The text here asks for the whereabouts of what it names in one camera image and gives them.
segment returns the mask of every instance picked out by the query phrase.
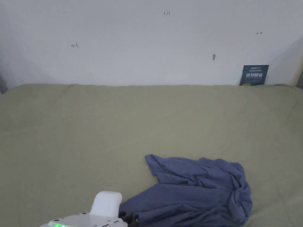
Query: wrinkled fabric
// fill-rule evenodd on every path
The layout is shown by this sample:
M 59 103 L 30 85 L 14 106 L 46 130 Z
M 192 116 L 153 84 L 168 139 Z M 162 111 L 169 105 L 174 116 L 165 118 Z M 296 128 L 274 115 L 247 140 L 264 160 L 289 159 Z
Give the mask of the wrinkled fabric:
M 239 163 L 155 155 L 145 159 L 158 184 L 120 205 L 120 210 L 139 215 L 140 226 L 223 227 L 247 222 L 251 190 Z

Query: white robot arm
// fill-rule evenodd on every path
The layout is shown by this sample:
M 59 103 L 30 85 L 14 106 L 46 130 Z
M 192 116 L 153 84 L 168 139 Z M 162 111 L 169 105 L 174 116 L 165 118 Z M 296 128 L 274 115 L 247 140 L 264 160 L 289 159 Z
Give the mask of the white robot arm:
M 118 192 L 99 192 L 89 213 L 54 219 L 41 227 L 138 227 L 137 217 L 119 218 L 121 201 L 122 195 Z

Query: blue poster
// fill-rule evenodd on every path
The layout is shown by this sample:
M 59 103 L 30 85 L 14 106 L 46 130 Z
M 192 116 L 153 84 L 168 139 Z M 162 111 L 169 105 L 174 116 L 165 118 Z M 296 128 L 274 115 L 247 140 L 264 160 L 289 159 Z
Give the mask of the blue poster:
M 245 65 L 240 85 L 252 86 L 265 83 L 269 65 Z

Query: arrow drawing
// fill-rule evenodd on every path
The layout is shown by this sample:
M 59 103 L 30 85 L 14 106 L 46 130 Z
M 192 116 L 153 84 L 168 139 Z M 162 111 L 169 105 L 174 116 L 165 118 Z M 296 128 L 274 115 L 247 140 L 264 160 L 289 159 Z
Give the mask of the arrow drawing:
M 79 48 L 79 47 L 78 47 L 78 43 L 76 43 L 76 45 L 73 45 L 73 44 L 72 44 L 72 47 L 75 47 L 75 46 L 77 46 L 77 48 Z

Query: white wall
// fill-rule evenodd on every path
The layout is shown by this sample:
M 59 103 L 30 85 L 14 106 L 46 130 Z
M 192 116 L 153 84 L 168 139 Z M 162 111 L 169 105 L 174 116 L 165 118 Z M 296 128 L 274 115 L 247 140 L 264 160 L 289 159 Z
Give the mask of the white wall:
M 303 55 L 302 0 L 0 2 L 9 87 L 236 85 L 246 64 L 269 64 L 267 84 L 292 84 Z

